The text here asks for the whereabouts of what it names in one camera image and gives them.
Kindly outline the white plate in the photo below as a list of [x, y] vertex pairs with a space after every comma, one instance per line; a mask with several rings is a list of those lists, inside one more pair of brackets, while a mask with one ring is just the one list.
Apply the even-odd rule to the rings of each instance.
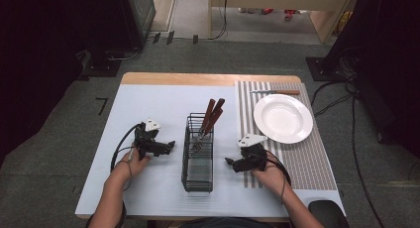
[[299, 100], [283, 94], [259, 100], [254, 108], [254, 121], [264, 135], [282, 144], [302, 142], [314, 125], [309, 109]]

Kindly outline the person's right hand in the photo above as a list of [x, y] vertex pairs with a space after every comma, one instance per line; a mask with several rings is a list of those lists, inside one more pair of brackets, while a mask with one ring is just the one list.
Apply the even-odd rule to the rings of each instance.
[[284, 173], [275, 165], [269, 164], [264, 171], [252, 170], [252, 173], [278, 197], [283, 197], [290, 190], [290, 185], [286, 181]]

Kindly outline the person's left hand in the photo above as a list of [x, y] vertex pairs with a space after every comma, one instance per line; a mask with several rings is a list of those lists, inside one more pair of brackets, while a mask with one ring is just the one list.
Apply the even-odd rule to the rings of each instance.
[[144, 156], [141, 159], [138, 150], [132, 149], [115, 165], [110, 177], [113, 181], [124, 184], [140, 174], [150, 161], [150, 156]]

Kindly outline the white table sheet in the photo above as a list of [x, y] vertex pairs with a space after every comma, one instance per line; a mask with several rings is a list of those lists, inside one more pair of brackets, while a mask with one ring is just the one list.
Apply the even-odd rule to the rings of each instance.
[[[118, 89], [75, 213], [87, 217], [95, 211], [102, 186], [110, 173], [117, 147], [134, 140], [129, 129], [149, 119], [161, 127], [157, 140], [174, 142], [168, 155], [152, 159], [134, 177], [124, 193], [131, 217], [183, 219], [192, 217], [250, 217], [264, 221], [286, 217], [278, 198], [248, 172], [235, 172], [226, 163], [240, 155], [239, 141], [257, 127], [251, 112], [271, 87], [268, 82], [235, 83], [231, 86], [123, 84]], [[210, 99], [224, 99], [223, 114], [215, 125], [213, 189], [188, 192], [181, 182], [182, 154], [187, 118], [206, 110]]]

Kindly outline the dark glass-fronted cabinet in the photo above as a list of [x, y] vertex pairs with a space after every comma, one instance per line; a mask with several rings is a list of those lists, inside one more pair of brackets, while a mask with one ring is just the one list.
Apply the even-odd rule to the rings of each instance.
[[148, 37], [151, 26], [156, 15], [154, 0], [128, 0], [134, 23], [136, 25], [136, 37], [141, 48]]

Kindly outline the striped grey placemat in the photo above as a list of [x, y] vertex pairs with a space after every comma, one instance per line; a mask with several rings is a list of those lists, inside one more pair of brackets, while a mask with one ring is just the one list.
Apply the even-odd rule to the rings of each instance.
[[267, 138], [263, 147], [280, 158], [291, 177], [294, 188], [306, 190], [335, 190], [337, 188], [328, 156], [320, 137], [306, 87], [293, 82], [237, 81], [235, 90], [239, 116], [239, 133], [265, 136], [254, 121], [254, 108], [259, 100], [271, 94], [251, 94], [252, 90], [299, 90], [291, 96], [302, 102], [310, 111], [314, 122], [311, 134], [302, 142], [282, 144]]

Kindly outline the black rounded pad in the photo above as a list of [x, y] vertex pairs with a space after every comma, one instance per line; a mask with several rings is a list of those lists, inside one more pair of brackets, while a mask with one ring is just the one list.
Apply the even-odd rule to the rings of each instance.
[[350, 228], [342, 209], [332, 200], [312, 201], [308, 208], [325, 228]]

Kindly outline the black stand base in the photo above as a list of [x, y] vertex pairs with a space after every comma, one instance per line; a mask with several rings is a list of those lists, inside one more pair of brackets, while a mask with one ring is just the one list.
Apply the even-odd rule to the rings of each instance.
[[82, 81], [87, 81], [91, 77], [115, 77], [121, 65], [119, 60], [94, 63], [89, 51], [79, 52], [76, 58], [82, 65], [82, 72], [78, 77], [78, 80]]
[[331, 62], [326, 57], [307, 57], [305, 60], [314, 81], [344, 82], [351, 77], [340, 62]]

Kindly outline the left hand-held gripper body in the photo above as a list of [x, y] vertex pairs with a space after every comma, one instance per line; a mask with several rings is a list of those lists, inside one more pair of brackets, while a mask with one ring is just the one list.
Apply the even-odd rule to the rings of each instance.
[[152, 153], [155, 157], [159, 155], [160, 150], [169, 149], [167, 144], [156, 141], [156, 136], [160, 124], [152, 119], [142, 122], [135, 127], [135, 148], [142, 159], [146, 153]]

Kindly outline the red object on floor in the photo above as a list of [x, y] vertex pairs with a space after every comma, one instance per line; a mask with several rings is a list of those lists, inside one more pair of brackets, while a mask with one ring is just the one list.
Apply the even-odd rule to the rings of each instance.
[[[267, 15], [267, 14], [272, 13], [272, 12], [273, 12], [272, 8], [262, 9], [262, 14], [263, 15]], [[285, 14], [284, 20], [286, 22], [289, 22], [293, 18], [293, 15], [298, 13], [298, 10], [284, 10], [283, 13]]]

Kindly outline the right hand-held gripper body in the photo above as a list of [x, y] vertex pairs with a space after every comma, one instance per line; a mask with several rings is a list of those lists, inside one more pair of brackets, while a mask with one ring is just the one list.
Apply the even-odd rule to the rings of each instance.
[[258, 169], [263, 171], [266, 164], [266, 151], [263, 148], [262, 142], [267, 140], [267, 136], [246, 134], [238, 143], [241, 148], [241, 155], [239, 164], [245, 166], [244, 171]]

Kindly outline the wooden-handled knife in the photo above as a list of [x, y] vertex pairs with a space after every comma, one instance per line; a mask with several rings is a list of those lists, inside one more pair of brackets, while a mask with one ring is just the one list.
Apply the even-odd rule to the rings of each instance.
[[299, 90], [252, 90], [251, 94], [284, 94], [284, 95], [299, 95]]

